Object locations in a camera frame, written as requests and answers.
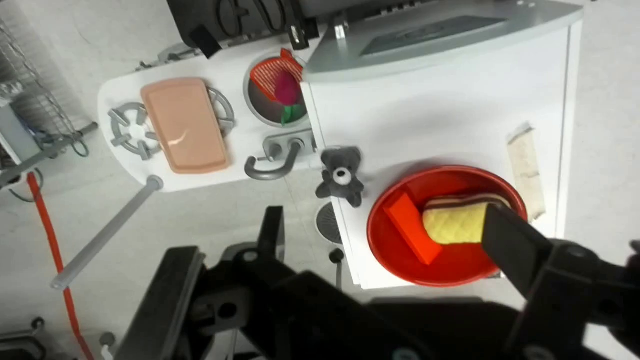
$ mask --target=toy kitchen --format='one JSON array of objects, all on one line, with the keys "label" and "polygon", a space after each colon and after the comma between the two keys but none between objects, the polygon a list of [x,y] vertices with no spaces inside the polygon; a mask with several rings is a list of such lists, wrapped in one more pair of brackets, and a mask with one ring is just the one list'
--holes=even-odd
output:
[{"label": "toy kitchen", "polygon": [[545,236],[565,235],[580,6],[189,5],[170,0],[196,56],[168,55],[100,91],[102,137],[142,190],[59,288],[158,190],[277,183],[301,171],[319,172],[309,196],[333,203],[364,290],[493,276],[481,245],[488,205]]}]

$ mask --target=red plate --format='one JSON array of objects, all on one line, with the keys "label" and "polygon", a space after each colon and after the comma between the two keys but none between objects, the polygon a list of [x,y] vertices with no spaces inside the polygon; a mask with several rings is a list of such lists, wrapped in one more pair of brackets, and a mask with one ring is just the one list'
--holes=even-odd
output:
[{"label": "red plate", "polygon": [[469,285],[498,273],[498,266],[481,245],[443,247],[440,256],[430,266],[421,263],[384,212],[384,207],[403,193],[419,208],[434,198],[498,195],[511,203],[521,218],[529,218],[521,195],[493,172],[469,166],[439,166],[407,176],[387,190],[371,212],[368,245],[387,270],[421,287],[449,288]]}]

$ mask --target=metal rod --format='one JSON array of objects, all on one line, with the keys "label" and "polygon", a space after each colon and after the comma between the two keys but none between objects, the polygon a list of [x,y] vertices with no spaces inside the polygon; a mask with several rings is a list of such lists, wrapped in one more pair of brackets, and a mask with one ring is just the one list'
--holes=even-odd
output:
[{"label": "metal rod", "polygon": [[15,179],[18,179],[23,172],[35,168],[39,163],[56,157],[65,146],[79,143],[82,137],[87,137],[89,132],[92,132],[96,129],[98,129],[98,125],[92,123],[92,125],[81,129],[79,132],[73,132],[70,137],[63,138],[61,143],[53,144],[50,149],[44,149],[42,153],[35,155],[33,159],[17,165],[15,168],[8,168],[7,172],[0,174],[0,189],[7,187],[8,183],[13,183]]},{"label": "metal rod", "polygon": [[149,176],[146,187],[68,263],[68,266],[53,281],[53,288],[65,290],[70,282],[96,258],[96,254],[118,235],[118,231],[142,208],[142,205],[163,190],[158,176]]}]

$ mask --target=orange cable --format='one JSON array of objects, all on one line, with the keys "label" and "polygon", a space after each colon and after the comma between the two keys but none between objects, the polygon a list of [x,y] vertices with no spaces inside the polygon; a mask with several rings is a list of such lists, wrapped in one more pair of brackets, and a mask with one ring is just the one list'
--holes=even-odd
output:
[{"label": "orange cable", "polygon": [[[46,232],[49,247],[53,251],[56,273],[61,274],[65,270],[63,253],[61,253],[56,231],[54,231],[53,218],[49,216],[49,211],[46,211],[44,198],[40,195],[40,187],[39,187],[39,181],[37,181],[35,172],[30,172],[27,176],[27,183],[28,183],[28,189],[33,190],[33,195],[35,195],[35,203],[37,203],[37,208],[39,208],[39,215],[40,215],[40,221],[42,221],[42,227],[44,227],[44,232]],[[76,304],[74,304],[74,296],[73,296],[70,288],[65,288],[65,307],[66,307],[66,315],[68,315],[68,322],[73,326],[73,332],[74,332],[74,336],[79,341],[79,346],[82,349],[82,353],[85,353],[85,357],[89,360],[94,360],[92,350],[89,349],[89,345],[87,345],[87,341],[85,341],[85,336],[81,332]]]}]

